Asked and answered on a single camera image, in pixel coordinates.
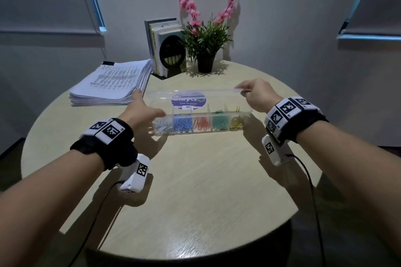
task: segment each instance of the round table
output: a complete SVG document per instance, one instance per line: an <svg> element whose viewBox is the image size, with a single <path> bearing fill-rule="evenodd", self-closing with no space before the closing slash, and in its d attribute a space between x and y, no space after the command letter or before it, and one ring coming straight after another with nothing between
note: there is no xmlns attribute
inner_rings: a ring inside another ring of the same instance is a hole
<svg viewBox="0 0 401 267"><path fill-rule="evenodd" d="M297 93L256 69L215 62L211 74L195 68L166 80L151 76L146 91L227 89L245 79L263 78L283 97ZM72 107L61 94L38 117L24 145L26 177L67 152L96 120L116 117L124 106ZM265 153L265 114L253 111L244 131L173 136L139 132L135 144L151 160L142 192L108 195L87 242L92 249L142 259L176 259L215 254L258 239L310 207L310 189L294 161L275 167ZM289 143L316 185L322 172L303 149ZM60 229L47 250L48 264L70 260L79 248L119 169L103 172Z"/></svg>

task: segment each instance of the white wall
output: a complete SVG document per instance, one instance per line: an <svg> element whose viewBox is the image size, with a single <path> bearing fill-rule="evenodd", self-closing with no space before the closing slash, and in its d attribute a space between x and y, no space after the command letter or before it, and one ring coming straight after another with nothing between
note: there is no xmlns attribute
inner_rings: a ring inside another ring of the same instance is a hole
<svg viewBox="0 0 401 267"><path fill-rule="evenodd" d="M110 61L148 58L143 21L180 16L177 0L98 1L108 30L105 49ZM241 0L229 58L286 82L340 127L378 145L401 146L401 69L393 71L401 53L337 48L336 34L353 1ZM195 2L207 20L212 12L222 11L227 0ZM29 124L103 59L98 49L0 47L0 54L9 64L0 67L0 73L15 83L15 91L33 113ZM377 111L370 99L373 93L394 103Z"/></svg>

